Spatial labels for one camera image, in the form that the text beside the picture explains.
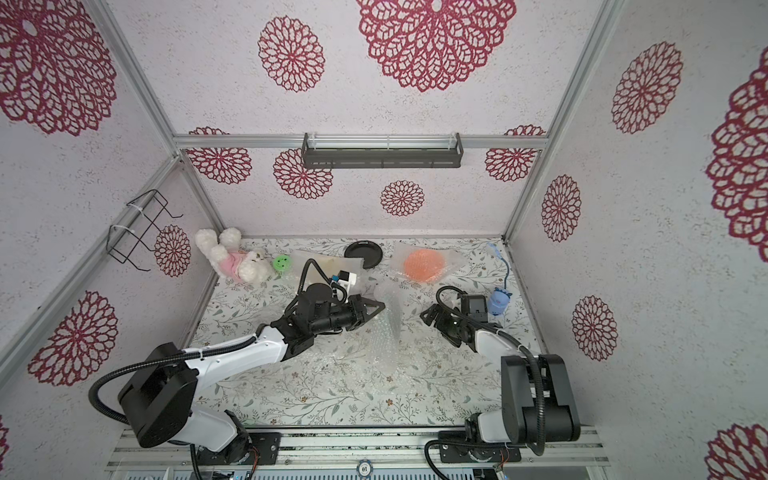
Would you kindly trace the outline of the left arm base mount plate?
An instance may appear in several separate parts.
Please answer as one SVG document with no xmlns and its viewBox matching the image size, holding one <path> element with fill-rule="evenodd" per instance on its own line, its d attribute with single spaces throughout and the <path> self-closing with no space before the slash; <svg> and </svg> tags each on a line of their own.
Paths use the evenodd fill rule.
<svg viewBox="0 0 768 480">
<path fill-rule="evenodd" d="M 278 432 L 255 432 L 238 435 L 219 452 L 198 447 L 196 461 L 201 466 L 274 465 L 281 440 L 282 435 Z"/>
</svg>

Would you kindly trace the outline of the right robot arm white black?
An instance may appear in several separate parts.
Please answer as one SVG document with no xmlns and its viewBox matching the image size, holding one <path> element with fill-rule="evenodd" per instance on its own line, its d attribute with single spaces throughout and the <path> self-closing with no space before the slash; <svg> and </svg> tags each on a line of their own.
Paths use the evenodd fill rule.
<svg viewBox="0 0 768 480">
<path fill-rule="evenodd" d="M 488 319 L 486 298 L 455 286 L 442 286 L 435 303 L 420 314 L 453 346 L 466 345 L 499 368 L 500 408 L 471 415 L 464 432 L 441 432 L 423 447 L 425 461 L 439 479 L 448 476 L 432 459 L 498 464 L 497 470 L 521 460 L 525 447 L 542 456 L 551 443 L 575 442 L 581 421 L 566 364 L 556 354 L 535 354 L 520 340 Z"/>
</svg>

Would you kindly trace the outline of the dark grey plate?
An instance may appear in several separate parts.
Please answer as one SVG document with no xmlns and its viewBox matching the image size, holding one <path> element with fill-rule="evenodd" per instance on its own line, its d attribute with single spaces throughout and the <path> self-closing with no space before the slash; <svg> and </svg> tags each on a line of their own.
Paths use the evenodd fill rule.
<svg viewBox="0 0 768 480">
<path fill-rule="evenodd" d="M 344 257 L 361 259 L 363 261 L 363 268 L 365 270 L 370 270 L 381 263 L 384 253 L 382 247 L 376 242 L 359 240 L 349 244 L 345 248 Z"/>
</svg>

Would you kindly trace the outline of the clear bubble wrap sheet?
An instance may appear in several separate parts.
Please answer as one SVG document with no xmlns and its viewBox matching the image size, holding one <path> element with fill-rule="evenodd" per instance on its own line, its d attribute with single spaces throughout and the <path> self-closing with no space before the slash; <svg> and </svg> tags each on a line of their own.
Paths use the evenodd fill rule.
<svg viewBox="0 0 768 480">
<path fill-rule="evenodd" d="M 214 395 L 255 425 L 458 425 L 499 407 L 498 369 L 437 334 L 371 342 L 325 340 L 306 355 L 215 386 Z"/>
</svg>

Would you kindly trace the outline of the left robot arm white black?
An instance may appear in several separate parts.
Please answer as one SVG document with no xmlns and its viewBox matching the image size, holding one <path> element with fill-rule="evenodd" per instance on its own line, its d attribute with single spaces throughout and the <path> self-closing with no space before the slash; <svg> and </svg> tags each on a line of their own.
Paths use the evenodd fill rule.
<svg viewBox="0 0 768 480">
<path fill-rule="evenodd" d="M 96 380 L 88 391 L 101 415 L 131 427 L 139 445 L 202 447 L 236 462 L 253 451 L 247 429 L 230 412 L 199 406 L 200 391 L 264 365 L 292 359 L 319 336 L 351 332 L 382 313 L 383 302 L 351 295 L 327 274 L 319 283 L 301 280 L 282 315 L 254 333 L 203 348 L 156 347 L 142 362 Z"/>
</svg>

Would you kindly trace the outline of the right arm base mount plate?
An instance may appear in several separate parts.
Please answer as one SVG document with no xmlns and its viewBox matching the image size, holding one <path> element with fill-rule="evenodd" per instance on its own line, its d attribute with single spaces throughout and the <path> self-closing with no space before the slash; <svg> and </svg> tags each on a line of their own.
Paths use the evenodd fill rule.
<svg viewBox="0 0 768 480">
<path fill-rule="evenodd" d="M 468 440 L 464 434 L 440 431 L 438 450 L 443 463 L 517 463 L 522 459 L 520 450 L 511 446 L 491 445 Z"/>
</svg>

